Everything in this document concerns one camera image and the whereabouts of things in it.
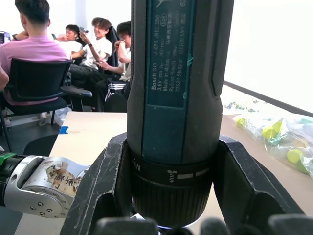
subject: pink shirt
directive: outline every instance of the pink shirt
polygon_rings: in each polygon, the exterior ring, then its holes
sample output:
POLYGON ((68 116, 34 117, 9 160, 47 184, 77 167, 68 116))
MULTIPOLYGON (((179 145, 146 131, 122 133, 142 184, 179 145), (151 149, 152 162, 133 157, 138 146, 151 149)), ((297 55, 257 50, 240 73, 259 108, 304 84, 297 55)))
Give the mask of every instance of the pink shirt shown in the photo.
MULTIPOLYGON (((70 60, 71 55, 58 42, 52 41, 48 36, 36 36, 22 41, 8 42, 0 46, 0 64, 9 77, 13 58, 34 62, 51 62, 70 60)), ((34 105, 56 100, 14 102, 8 91, 4 93, 4 98, 11 105, 34 105)))

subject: table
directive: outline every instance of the table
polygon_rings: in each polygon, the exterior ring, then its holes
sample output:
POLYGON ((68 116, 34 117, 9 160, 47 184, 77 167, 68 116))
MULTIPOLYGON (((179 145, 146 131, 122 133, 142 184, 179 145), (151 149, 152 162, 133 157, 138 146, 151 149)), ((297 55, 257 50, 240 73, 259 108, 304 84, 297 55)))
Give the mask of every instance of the table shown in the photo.
MULTIPOLYGON (((114 113, 68 113, 64 126, 68 135, 59 135, 50 156, 63 156, 80 164, 91 165, 103 151, 111 137, 126 132, 126 114, 114 113)), ((261 146, 239 130, 232 116, 223 116, 221 134, 241 142, 246 150, 267 167, 309 216, 313 216, 313 180, 299 171, 270 156, 261 146)), ((223 218, 214 190, 211 190, 207 206, 200 221, 190 227, 199 234, 201 221, 207 217, 223 218)), ((15 235, 58 235, 63 219, 46 219, 23 215, 15 235)))

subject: blue tape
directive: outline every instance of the blue tape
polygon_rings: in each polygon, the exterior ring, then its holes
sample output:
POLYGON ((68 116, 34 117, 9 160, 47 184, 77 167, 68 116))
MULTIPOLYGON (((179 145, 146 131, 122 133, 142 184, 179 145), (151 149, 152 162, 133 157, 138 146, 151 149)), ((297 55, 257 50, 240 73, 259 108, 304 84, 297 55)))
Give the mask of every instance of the blue tape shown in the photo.
POLYGON ((59 132, 59 135, 68 135, 67 133, 68 126, 62 126, 59 132))

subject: hair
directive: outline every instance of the hair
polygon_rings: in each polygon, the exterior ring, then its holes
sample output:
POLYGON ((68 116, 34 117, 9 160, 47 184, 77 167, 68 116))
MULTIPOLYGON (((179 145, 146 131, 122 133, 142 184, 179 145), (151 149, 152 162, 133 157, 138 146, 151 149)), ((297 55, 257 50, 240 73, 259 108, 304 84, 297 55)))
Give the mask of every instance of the hair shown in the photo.
POLYGON ((96 18, 93 18, 92 20, 92 26, 93 27, 98 26, 100 29, 108 30, 112 27, 112 23, 107 19, 96 17, 96 18))
POLYGON ((86 45, 86 43, 79 37, 79 27, 75 24, 69 24, 68 26, 65 27, 65 30, 68 29, 70 31, 73 31, 75 33, 77 33, 78 39, 76 39, 76 41, 80 44, 82 44, 83 46, 86 45))
POLYGON ((50 5, 46 0, 15 0, 15 6, 34 24, 49 21, 50 5))
POLYGON ((131 30, 132 30, 131 21, 122 22, 117 26, 118 35, 127 34, 128 36, 131 36, 131 30))

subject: white wall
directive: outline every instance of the white wall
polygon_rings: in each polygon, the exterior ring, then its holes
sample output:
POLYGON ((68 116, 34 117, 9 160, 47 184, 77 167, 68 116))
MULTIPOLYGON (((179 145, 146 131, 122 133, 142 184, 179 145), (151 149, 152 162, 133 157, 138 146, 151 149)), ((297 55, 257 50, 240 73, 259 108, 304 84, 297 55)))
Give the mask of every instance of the white wall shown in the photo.
POLYGON ((313 0, 235 0, 225 80, 313 112, 313 0))
MULTIPOLYGON (((14 0, 6 0, 0 9, 0 30, 10 33, 23 31, 14 0)), ((85 27, 93 35, 94 17, 109 19, 116 28, 120 22, 131 19, 131 0, 48 0, 51 25, 49 32, 64 34, 68 24, 85 27)))

